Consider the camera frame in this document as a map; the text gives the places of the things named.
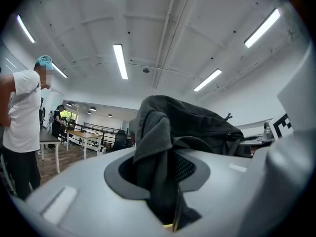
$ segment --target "person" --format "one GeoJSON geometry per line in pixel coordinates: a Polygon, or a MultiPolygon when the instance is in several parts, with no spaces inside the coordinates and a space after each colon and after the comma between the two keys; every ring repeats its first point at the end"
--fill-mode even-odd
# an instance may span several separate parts
{"type": "MultiPolygon", "coordinates": [[[[61,130],[61,126],[64,125],[65,123],[61,120],[60,113],[64,111],[66,108],[64,105],[59,105],[57,106],[57,109],[54,112],[54,122],[51,126],[52,128],[52,134],[55,138],[59,137],[59,133],[61,130]]],[[[49,144],[48,145],[49,150],[53,151],[55,148],[55,144],[49,144]]]]}
{"type": "Polygon", "coordinates": [[[42,97],[40,99],[40,109],[39,109],[39,125],[40,125],[40,129],[42,130],[43,128],[43,122],[44,122],[44,117],[45,117],[45,107],[43,106],[43,102],[44,102],[44,98],[42,97]]]}
{"type": "Polygon", "coordinates": [[[52,60],[45,55],[37,59],[34,70],[0,77],[0,125],[5,127],[2,153],[21,199],[31,193],[29,183],[33,190],[40,185],[35,155],[40,149],[40,90],[50,88],[52,70],[52,60]]]}

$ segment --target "backpack strap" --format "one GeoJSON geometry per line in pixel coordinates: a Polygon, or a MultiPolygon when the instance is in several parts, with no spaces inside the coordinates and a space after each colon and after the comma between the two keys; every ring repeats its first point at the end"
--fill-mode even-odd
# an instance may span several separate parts
{"type": "Polygon", "coordinates": [[[9,105],[8,105],[8,111],[13,107],[15,106],[16,104],[20,103],[21,101],[23,101],[24,99],[27,99],[29,96],[31,96],[35,91],[36,89],[39,87],[40,84],[38,84],[34,89],[32,89],[29,93],[26,93],[26,94],[22,94],[18,97],[15,97],[13,99],[13,101],[10,101],[9,105]]]}

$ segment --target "white ceiling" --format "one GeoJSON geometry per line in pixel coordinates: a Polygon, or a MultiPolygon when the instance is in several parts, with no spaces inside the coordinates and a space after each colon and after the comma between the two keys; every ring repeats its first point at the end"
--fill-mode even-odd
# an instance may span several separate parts
{"type": "Polygon", "coordinates": [[[15,13],[36,43],[29,42],[14,17],[6,31],[14,31],[34,57],[50,55],[69,75],[70,89],[98,85],[95,90],[104,94],[163,93],[201,100],[251,73],[284,46],[290,24],[282,6],[282,0],[25,0],[15,13]],[[247,48],[243,42],[275,7],[283,19],[247,48]],[[114,43],[123,45],[127,82],[120,76],[114,43]],[[150,66],[148,74],[144,66],[150,66]],[[217,68],[223,73],[194,92],[217,68]]]}
{"type": "Polygon", "coordinates": [[[86,112],[89,111],[90,107],[95,107],[96,111],[95,112],[90,111],[91,115],[106,117],[108,114],[111,114],[113,118],[126,120],[126,121],[131,121],[137,116],[137,110],[133,110],[133,109],[98,105],[98,104],[93,104],[93,103],[81,103],[81,102],[72,102],[73,104],[76,104],[76,105],[69,107],[66,105],[67,103],[68,101],[64,101],[63,105],[66,107],[66,109],[69,112],[73,111],[75,113],[81,113],[85,115],[86,115],[86,112]]]}

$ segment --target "white t-shirt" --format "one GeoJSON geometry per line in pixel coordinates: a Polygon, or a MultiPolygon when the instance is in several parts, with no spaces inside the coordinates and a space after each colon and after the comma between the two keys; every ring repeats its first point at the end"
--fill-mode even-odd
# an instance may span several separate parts
{"type": "Polygon", "coordinates": [[[37,89],[9,110],[11,125],[4,130],[3,146],[18,153],[35,151],[40,149],[40,76],[33,70],[24,70],[13,73],[13,77],[12,99],[37,89]]]}

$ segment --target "wooden floor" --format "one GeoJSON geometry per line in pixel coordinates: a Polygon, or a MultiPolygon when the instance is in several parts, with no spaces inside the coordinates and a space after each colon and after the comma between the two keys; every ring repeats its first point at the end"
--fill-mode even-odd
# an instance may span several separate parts
{"type": "MultiPolygon", "coordinates": [[[[40,155],[37,155],[37,162],[39,167],[39,172],[41,176],[40,184],[43,185],[55,175],[56,172],[55,164],[55,150],[53,152],[44,149],[45,159],[41,160],[40,155]]],[[[96,157],[96,152],[87,149],[87,158],[96,157]]],[[[70,144],[69,150],[66,151],[66,146],[59,144],[59,169],[60,172],[68,168],[71,164],[76,161],[83,160],[83,148],[70,144]]]]}

